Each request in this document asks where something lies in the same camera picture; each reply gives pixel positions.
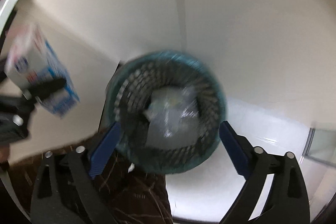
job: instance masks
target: plastic bag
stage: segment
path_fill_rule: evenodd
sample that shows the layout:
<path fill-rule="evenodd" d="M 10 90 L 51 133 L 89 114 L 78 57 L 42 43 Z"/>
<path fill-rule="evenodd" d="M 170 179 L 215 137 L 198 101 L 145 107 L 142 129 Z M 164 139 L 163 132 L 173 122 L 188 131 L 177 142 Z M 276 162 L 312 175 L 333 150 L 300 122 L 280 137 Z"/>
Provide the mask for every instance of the plastic bag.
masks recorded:
<path fill-rule="evenodd" d="M 178 149 L 195 144 L 199 137 L 196 91 L 191 86 L 155 90 L 144 114 L 150 121 L 146 146 Z"/>

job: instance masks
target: metal pin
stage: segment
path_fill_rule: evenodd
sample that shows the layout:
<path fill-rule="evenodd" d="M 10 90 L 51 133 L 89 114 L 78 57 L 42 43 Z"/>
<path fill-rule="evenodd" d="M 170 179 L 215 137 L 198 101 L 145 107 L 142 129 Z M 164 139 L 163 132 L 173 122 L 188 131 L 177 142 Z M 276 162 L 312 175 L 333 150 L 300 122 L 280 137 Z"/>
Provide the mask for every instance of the metal pin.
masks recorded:
<path fill-rule="evenodd" d="M 287 153 L 286 153 L 286 156 L 287 156 L 288 158 L 290 158 L 290 159 L 294 159 L 294 158 L 295 158 L 295 155 L 294 155 L 294 153 L 292 153 L 292 152 L 287 152 Z"/>
<path fill-rule="evenodd" d="M 83 153 L 85 151 L 85 147 L 83 147 L 83 146 L 78 146 L 77 148 L 76 148 L 76 152 L 77 153 Z"/>
<path fill-rule="evenodd" d="M 254 148 L 254 152 L 256 152 L 257 154 L 262 154 L 264 150 L 260 146 L 256 146 Z"/>
<path fill-rule="evenodd" d="M 19 127 L 23 125 L 23 119 L 19 115 L 13 116 L 14 124 L 18 125 Z"/>
<path fill-rule="evenodd" d="M 51 152 L 51 151 L 47 151 L 47 152 L 44 154 L 44 156 L 45 156 L 46 158 L 50 158 L 52 155 L 53 155 L 53 152 Z"/>

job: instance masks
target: mesh basket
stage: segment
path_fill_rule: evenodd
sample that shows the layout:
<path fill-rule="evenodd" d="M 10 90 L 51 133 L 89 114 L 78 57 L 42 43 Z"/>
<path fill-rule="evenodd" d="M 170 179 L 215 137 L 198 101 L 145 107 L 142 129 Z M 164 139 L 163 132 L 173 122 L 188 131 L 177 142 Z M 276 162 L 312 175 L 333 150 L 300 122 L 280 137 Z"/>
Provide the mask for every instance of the mesh basket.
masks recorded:
<path fill-rule="evenodd" d="M 194 145 L 162 150 L 146 147 L 149 121 L 142 114 L 152 91 L 164 86 L 193 86 L 201 128 Z M 218 128 L 225 118 L 224 96 L 208 69 L 192 56 L 164 51 L 123 65 L 107 87 L 105 126 L 120 122 L 122 137 L 116 149 L 146 172 L 180 173 L 204 162 L 217 148 Z"/>

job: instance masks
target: blue gripper pad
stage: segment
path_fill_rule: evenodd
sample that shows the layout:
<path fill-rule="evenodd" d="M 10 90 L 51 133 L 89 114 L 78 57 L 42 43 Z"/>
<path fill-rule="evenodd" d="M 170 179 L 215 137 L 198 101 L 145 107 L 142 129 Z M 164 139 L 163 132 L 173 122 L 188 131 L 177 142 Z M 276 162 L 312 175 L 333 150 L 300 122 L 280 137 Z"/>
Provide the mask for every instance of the blue gripper pad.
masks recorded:
<path fill-rule="evenodd" d="M 95 176 L 100 175 L 103 172 L 105 165 L 115 149 L 115 146 L 120 140 L 120 132 L 120 123 L 115 122 L 103 137 L 96 150 L 92 153 L 90 157 L 91 166 L 89 170 L 89 176 L 91 179 L 94 179 Z"/>
<path fill-rule="evenodd" d="M 248 180 L 251 175 L 250 159 L 238 142 L 239 137 L 245 137 L 238 136 L 227 121 L 220 124 L 219 137 L 229 154 L 238 175 L 241 175 Z"/>

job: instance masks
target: trash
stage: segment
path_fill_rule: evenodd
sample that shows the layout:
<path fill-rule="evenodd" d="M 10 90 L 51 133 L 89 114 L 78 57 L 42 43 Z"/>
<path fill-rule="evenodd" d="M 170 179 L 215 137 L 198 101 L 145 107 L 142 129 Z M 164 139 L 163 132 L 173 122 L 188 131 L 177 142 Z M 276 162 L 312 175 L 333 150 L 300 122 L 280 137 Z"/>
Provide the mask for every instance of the trash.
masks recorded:
<path fill-rule="evenodd" d="M 155 125 L 153 115 L 158 112 L 154 108 L 155 92 L 168 87 L 192 87 L 197 94 L 191 101 L 196 100 L 199 127 L 189 127 L 185 133 L 190 135 L 181 142 L 174 135 L 172 139 L 164 137 L 164 121 L 159 122 L 163 131 L 148 131 L 151 122 Z M 201 61 L 183 52 L 159 51 L 128 61 L 113 75 L 106 89 L 101 127 L 120 123 L 121 136 L 115 148 L 135 166 L 148 173 L 175 174 L 210 157 L 221 142 L 218 129 L 225 116 L 221 85 Z M 186 140 L 192 144 L 184 146 Z"/>
<path fill-rule="evenodd" d="M 178 149 L 195 144 L 200 136 L 196 91 L 192 86 L 153 91 L 144 114 L 150 121 L 146 146 Z"/>
<path fill-rule="evenodd" d="M 35 23 L 25 25 L 17 32 L 8 53 L 5 73 L 21 90 L 55 77 L 65 78 L 67 85 L 64 89 L 40 102 L 46 110 L 59 117 L 79 102 L 67 69 Z"/>

